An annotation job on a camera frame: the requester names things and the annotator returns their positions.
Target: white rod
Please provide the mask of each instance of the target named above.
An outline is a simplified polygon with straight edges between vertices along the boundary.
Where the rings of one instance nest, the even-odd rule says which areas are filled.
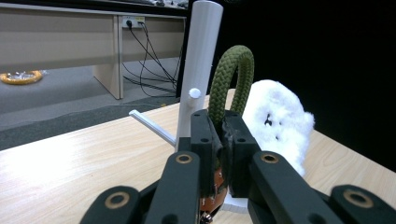
[[[186,63],[180,94],[176,151],[180,137],[191,137],[191,114],[204,108],[222,12],[222,5],[212,1],[201,0],[192,4]],[[201,94],[198,98],[191,96],[192,89],[199,90]]]
[[[161,126],[159,126],[157,123],[153,122],[152,120],[148,119],[146,116],[143,114],[139,113],[137,110],[132,110],[129,112],[129,115],[131,117],[134,117],[137,119],[140,123],[144,124],[146,127],[148,127],[150,130],[155,132],[157,135],[159,135],[163,140],[168,142],[170,145],[173,147],[176,144],[176,139],[175,137],[167,132],[165,129],[163,129]]]

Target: orange object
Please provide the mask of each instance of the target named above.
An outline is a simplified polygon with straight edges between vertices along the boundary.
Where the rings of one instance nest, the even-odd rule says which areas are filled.
[[[22,73],[6,73],[1,74],[0,79],[2,82],[11,85],[26,85],[37,82],[43,77],[40,71],[28,71]]]
[[[201,198],[200,199],[200,210],[207,214],[215,212],[223,203],[225,196],[227,195],[227,188],[219,191],[219,186],[224,182],[224,178],[221,173],[221,168],[215,172],[215,189],[216,195],[213,197]]]

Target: black background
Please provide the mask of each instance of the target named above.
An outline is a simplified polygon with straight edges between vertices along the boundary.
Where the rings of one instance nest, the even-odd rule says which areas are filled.
[[[394,1],[217,2],[224,11],[211,77],[222,53],[245,45],[255,81],[281,82],[314,114],[317,131],[396,171]]]

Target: wall socket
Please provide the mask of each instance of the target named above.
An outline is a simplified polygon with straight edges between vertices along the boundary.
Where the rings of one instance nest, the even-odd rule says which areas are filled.
[[[132,28],[143,28],[139,22],[145,22],[145,17],[139,16],[122,16],[122,28],[129,28],[127,25],[127,21],[132,22]]]

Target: braided rope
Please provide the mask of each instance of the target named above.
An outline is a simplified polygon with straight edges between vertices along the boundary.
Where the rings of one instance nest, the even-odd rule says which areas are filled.
[[[236,68],[238,68],[238,79],[230,110],[242,115],[254,76],[253,53],[245,46],[236,45],[227,49],[216,67],[207,109],[208,116],[216,128],[219,128],[224,118],[227,92]]]

